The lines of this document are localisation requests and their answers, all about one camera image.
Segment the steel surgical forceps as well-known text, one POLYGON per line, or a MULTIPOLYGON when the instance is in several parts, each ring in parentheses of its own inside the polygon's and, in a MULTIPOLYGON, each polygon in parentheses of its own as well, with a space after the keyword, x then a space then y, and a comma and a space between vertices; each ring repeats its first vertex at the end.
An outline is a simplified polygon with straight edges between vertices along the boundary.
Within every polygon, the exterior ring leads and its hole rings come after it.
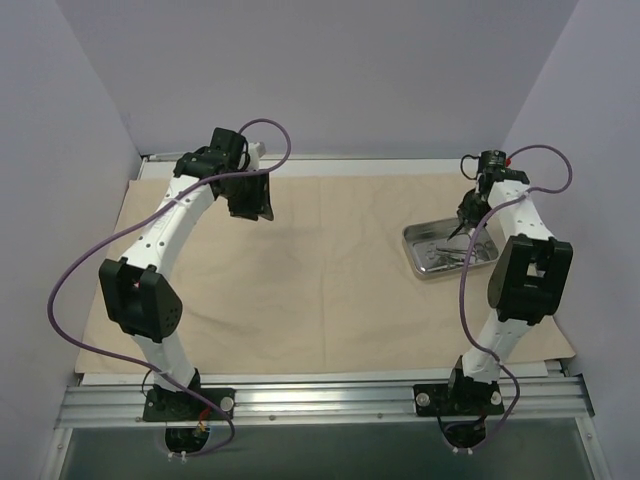
POLYGON ((492 241, 478 241, 474 244, 471 260, 472 264, 490 262, 495 258, 494 243, 492 241))

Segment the steel surgical scissors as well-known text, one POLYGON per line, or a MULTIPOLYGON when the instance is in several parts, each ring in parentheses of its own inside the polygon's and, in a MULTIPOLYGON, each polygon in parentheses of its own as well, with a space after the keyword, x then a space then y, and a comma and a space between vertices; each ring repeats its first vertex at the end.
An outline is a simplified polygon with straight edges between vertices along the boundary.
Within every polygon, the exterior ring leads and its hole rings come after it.
POLYGON ((443 265, 462 264, 466 253, 465 249, 439 247, 436 245, 429 245, 426 249, 426 257, 433 264, 433 268, 443 265))

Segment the stainless steel instrument tray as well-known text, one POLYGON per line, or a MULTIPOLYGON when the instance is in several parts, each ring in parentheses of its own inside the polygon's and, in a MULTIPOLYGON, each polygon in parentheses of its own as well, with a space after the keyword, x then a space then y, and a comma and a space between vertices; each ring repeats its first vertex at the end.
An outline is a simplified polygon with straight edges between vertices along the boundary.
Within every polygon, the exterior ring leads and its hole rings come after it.
POLYGON ((402 232, 403 248, 417 279, 458 275, 464 267, 473 230, 456 218, 409 225, 402 232))

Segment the beige cloth wrap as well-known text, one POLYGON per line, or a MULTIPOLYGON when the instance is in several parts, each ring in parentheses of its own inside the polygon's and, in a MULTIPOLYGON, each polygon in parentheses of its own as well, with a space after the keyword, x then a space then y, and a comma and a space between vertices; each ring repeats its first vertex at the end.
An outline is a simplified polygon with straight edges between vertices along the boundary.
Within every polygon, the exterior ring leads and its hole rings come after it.
POLYGON ((467 189, 452 174, 276 176, 273 221, 215 202, 170 278, 188 358, 204 374, 452 367, 487 319, 491 270, 420 280, 402 232, 452 216, 467 189))

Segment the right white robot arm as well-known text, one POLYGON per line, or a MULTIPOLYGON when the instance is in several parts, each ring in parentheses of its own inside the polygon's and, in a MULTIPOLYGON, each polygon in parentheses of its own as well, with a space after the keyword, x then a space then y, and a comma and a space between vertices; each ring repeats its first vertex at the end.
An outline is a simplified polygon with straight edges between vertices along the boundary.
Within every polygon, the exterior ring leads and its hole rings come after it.
POLYGON ((511 168, 510 156, 485 150, 476 160, 475 186, 457 209, 457 230, 471 235, 462 269, 469 269, 489 220, 498 220, 506 243, 487 286, 489 316, 443 390, 447 406, 459 413, 497 404, 505 361, 526 333, 557 311, 573 259, 571 244, 556 239, 541 219, 531 197, 536 186, 511 168))

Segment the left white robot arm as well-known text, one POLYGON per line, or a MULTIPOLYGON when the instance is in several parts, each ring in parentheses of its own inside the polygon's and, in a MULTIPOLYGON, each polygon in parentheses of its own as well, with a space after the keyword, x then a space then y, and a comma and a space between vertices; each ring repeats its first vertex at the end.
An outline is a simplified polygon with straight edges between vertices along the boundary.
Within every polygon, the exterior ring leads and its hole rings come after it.
POLYGON ((159 216, 117 260, 106 260, 99 281, 109 319, 131 336, 148 364, 154 385, 168 392, 166 408, 179 419, 194 417, 202 395, 196 368, 177 333, 183 303, 170 284, 176 260, 192 230, 218 198, 236 218, 273 220, 269 177, 259 171, 266 148, 231 130, 214 130, 209 145, 183 155, 174 168, 159 216))

